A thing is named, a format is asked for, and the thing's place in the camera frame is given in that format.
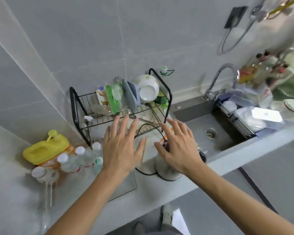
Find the gray sink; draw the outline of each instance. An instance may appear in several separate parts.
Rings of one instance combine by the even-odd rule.
[[[207,161],[219,152],[227,150],[246,138],[228,120],[213,101],[201,97],[171,106],[170,114],[192,130],[197,145],[206,154]]]

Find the foot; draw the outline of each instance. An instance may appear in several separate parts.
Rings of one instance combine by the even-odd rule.
[[[133,235],[144,235],[145,227],[142,223],[138,222],[133,229]]]
[[[162,214],[162,223],[167,225],[172,225],[173,211],[171,209],[170,204],[165,204],[161,206],[161,214]]]

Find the chrome faucet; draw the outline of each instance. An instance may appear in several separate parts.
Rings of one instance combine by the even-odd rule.
[[[222,72],[223,69],[225,68],[231,68],[234,78],[233,78],[233,85],[232,88],[235,89],[236,88],[236,84],[239,81],[239,70],[234,66],[234,64],[232,63],[225,63],[223,64],[219,70],[217,71],[216,75],[214,76],[214,79],[212,80],[212,83],[210,84],[210,87],[208,87],[208,89],[206,90],[205,94],[202,96],[202,98],[206,101],[208,100],[213,100],[218,98],[219,93],[217,93],[216,95],[212,94],[212,88],[217,80],[217,78],[219,77],[220,73]]]

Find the yellow container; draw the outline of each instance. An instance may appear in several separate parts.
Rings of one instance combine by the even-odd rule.
[[[63,152],[70,153],[73,146],[66,137],[56,130],[48,132],[46,141],[38,142],[23,151],[23,157],[34,165],[42,167],[58,167],[57,156]]]

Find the hand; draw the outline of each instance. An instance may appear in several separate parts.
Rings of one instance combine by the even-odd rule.
[[[129,122],[129,116],[126,115],[118,130],[119,116],[116,116],[112,126],[106,129],[103,151],[102,170],[109,170],[110,173],[116,173],[118,176],[128,175],[140,162],[145,148],[146,139],[139,142],[137,150],[134,151],[134,136],[138,125],[136,118],[128,134],[125,135],[126,126]]]
[[[168,153],[159,142],[155,142],[154,145],[160,156],[170,166],[188,176],[192,170],[197,170],[198,167],[205,164],[200,158],[193,133],[188,126],[176,119],[167,119],[167,121],[172,125],[174,135],[171,133],[168,125],[164,123],[159,123],[159,125],[167,136],[170,152]]]

